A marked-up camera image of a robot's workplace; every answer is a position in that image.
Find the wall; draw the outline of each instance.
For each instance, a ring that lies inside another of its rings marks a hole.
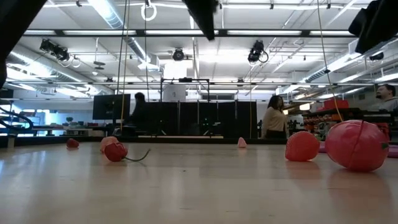
[[[348,100],[349,107],[359,108],[361,110],[377,111],[379,109],[380,100],[376,98],[374,91],[367,91],[365,93],[365,99],[360,100],[358,95],[354,94],[345,98]]]

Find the woman with long dark hair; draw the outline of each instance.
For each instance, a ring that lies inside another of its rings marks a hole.
[[[283,112],[284,101],[281,96],[272,96],[268,109],[262,119],[261,138],[286,139],[289,135],[287,118]]]

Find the ceiling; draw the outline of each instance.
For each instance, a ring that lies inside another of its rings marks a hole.
[[[123,0],[111,0],[115,3],[120,15],[124,14]],[[87,1],[80,1],[83,7],[75,6],[75,1],[52,0],[39,12],[29,29],[109,29],[109,25],[91,7]],[[143,3],[144,1],[131,1],[132,4]],[[269,7],[271,1],[268,0],[223,0],[223,13],[218,10],[215,13],[215,29],[312,29],[319,30],[318,13],[316,9],[302,10],[300,7],[316,6],[314,0],[275,0],[274,9],[261,9]],[[371,1],[358,0],[331,0],[330,9],[320,9],[320,17],[324,29],[347,30],[351,21],[357,15],[361,7],[366,7]],[[328,1],[320,1],[324,6]],[[166,4],[168,6],[183,6],[181,1],[161,1],[152,0],[152,4]],[[245,9],[244,6],[259,6],[258,9]],[[280,9],[279,7],[296,7],[296,10]],[[157,6],[157,15],[152,21],[145,22],[141,17],[141,6],[130,6],[129,8],[129,29],[191,29],[190,16],[186,9]],[[140,64],[134,52],[121,42],[119,37],[101,37],[96,53],[96,39],[93,37],[22,37],[19,45],[24,46],[32,52],[42,54],[39,50],[42,39],[50,39],[53,43],[68,48],[68,52],[80,59],[81,65],[78,68],[68,67],[89,80],[103,82],[108,77],[113,77],[117,81],[118,74],[121,80],[126,75],[127,82],[146,81],[146,71],[140,70]],[[348,44],[356,38],[324,38],[326,60],[342,57],[348,51]],[[194,43],[197,45],[198,73],[197,77],[209,78],[214,82],[236,82],[238,78],[244,78],[249,82],[299,82],[307,75],[311,74],[316,68],[322,67],[324,63],[322,40],[321,38],[300,38],[300,37],[217,37],[214,41],[208,41],[204,37],[196,37],[193,41],[191,37],[137,37],[139,45],[148,53],[158,55],[160,64],[172,62],[171,52],[176,48],[182,48],[186,55],[193,55]],[[262,40],[267,47],[269,61],[262,66],[252,67],[248,64],[247,56],[249,49],[256,40]],[[368,62],[358,60],[350,65],[338,68],[331,73],[332,82],[339,82],[341,79],[362,72],[367,68],[375,67],[396,58],[396,48],[392,44],[385,51],[386,57],[383,61]],[[119,71],[119,58],[122,58]],[[50,55],[44,55],[48,59],[55,59]],[[97,60],[106,63],[104,70],[99,71],[98,75],[93,75]],[[187,66],[187,76],[195,77],[193,60],[183,62]],[[149,81],[159,81],[159,72],[149,72]],[[355,79],[360,82],[361,78],[369,79],[369,75]],[[256,90],[275,90],[281,85],[258,86]],[[301,92],[311,93],[317,91],[317,86],[311,86],[307,90],[298,89]],[[128,85],[126,88],[140,89],[146,85]],[[218,86],[217,88],[237,88],[236,86]]]

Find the wooden floor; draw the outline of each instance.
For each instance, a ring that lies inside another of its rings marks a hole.
[[[287,162],[283,146],[129,144],[140,163],[108,162],[99,143],[0,153],[0,223],[398,223],[398,159],[350,173],[325,154]]]

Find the metal beam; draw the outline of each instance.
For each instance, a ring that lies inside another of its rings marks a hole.
[[[317,29],[218,29],[216,37],[291,37],[320,38]],[[124,37],[123,31],[113,29],[30,29],[24,37]],[[136,29],[129,30],[130,37],[205,37],[201,30],[193,29]],[[347,30],[323,30],[324,38],[355,38]]]

